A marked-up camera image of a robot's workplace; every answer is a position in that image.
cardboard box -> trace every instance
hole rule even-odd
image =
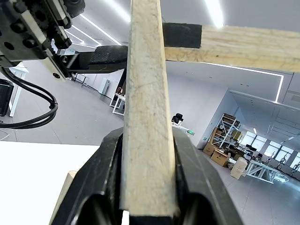
[[[234,130],[232,133],[231,133],[231,137],[233,137],[234,139],[239,139],[240,135],[241,135],[242,132],[240,131],[237,131],[237,130]]]
[[[216,134],[222,135],[222,131],[221,131],[221,130],[216,130]]]
[[[247,166],[247,161],[244,158],[239,158],[237,162],[234,164],[230,175],[236,179],[239,179],[240,176],[245,172]]]
[[[232,119],[232,120],[235,120],[235,119],[236,119],[235,116],[229,115],[229,114],[227,114],[227,113],[224,113],[224,116],[227,117],[227,118],[229,118],[229,119]]]
[[[215,145],[213,145],[213,144],[211,144],[211,143],[207,143],[206,146],[205,146],[205,148],[203,149],[203,152],[204,152],[206,155],[211,156],[215,149],[216,149],[216,146],[215,146]]]
[[[212,154],[211,160],[215,161],[221,166],[225,166],[228,163],[229,158],[227,154],[224,154],[219,150],[215,149],[214,154]]]

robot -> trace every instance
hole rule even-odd
[[[282,166],[285,164],[285,162],[286,162],[286,158],[285,158],[286,155],[280,160],[280,162],[278,163],[276,169],[280,170],[282,168]]]
[[[291,176],[293,176],[293,174],[298,171],[299,167],[300,167],[300,162],[298,164],[294,165]]]
[[[269,165],[270,161],[273,159],[275,152],[267,159],[267,165]]]

metal frame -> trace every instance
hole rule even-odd
[[[232,120],[232,121],[233,121],[232,124],[223,121],[223,118],[226,118],[226,119],[228,119],[228,120]],[[222,117],[220,118],[219,123],[218,123],[217,126],[219,126],[220,123],[222,123],[222,125],[224,126],[223,130],[225,131],[225,136],[222,136],[222,135],[219,135],[219,134],[216,133],[216,134],[214,135],[214,137],[212,137],[212,138],[217,138],[217,139],[219,139],[220,141],[215,142],[215,143],[212,143],[212,144],[215,145],[215,144],[217,144],[217,143],[221,143],[220,146],[219,146],[220,148],[222,147],[223,143],[229,143],[229,144],[231,144],[231,142],[226,141],[226,138],[229,136],[230,132],[233,131],[233,129],[239,130],[237,127],[234,126],[235,122],[236,122],[236,119],[235,119],[235,120],[230,119],[230,118],[228,118],[228,117],[225,117],[224,114],[223,114]],[[225,126],[229,127],[228,132],[226,132]]]
[[[250,177],[255,177],[259,180],[263,180],[265,182],[271,183],[273,184],[273,180],[276,176],[276,174],[280,173],[280,171],[275,170],[271,167],[268,167],[262,163],[256,162],[251,160],[248,168],[247,168],[247,175]]]
[[[114,114],[118,114],[118,115],[124,116],[124,113],[116,112],[116,109],[120,109],[120,108],[121,108],[121,105],[122,105],[122,101],[124,101],[124,103],[125,103],[125,100],[126,100],[126,99],[125,99],[124,96],[121,96],[121,95],[119,95],[119,94],[116,94],[116,96],[118,96],[118,99],[117,99],[116,103],[114,104],[114,107],[113,107],[112,112],[113,112]]]

office chair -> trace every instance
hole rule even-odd
[[[172,117],[172,122],[180,124],[183,122],[182,114],[177,113],[175,116]]]

wooden plank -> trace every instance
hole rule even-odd
[[[214,128],[213,132],[210,135],[210,143],[212,144],[212,141],[214,140],[214,137],[216,135],[217,127]]]
[[[300,72],[300,33],[248,27],[202,27],[201,48],[166,47],[169,61]]]
[[[60,204],[62,203],[62,200],[64,200],[64,198],[66,196],[66,193],[69,190],[69,187],[71,186],[72,181],[73,181],[76,173],[77,173],[77,171],[69,171],[67,173],[67,177],[66,177],[65,182],[64,182],[64,184],[62,186],[62,189],[60,191],[60,196],[58,197],[58,200],[57,200],[56,205],[54,207],[54,210],[53,210],[53,213],[52,213],[49,224],[52,224],[52,222],[53,222],[53,220],[56,216],[56,213],[57,213],[58,209],[60,208]]]
[[[121,203],[132,216],[173,216],[175,156],[159,0],[131,1]]]

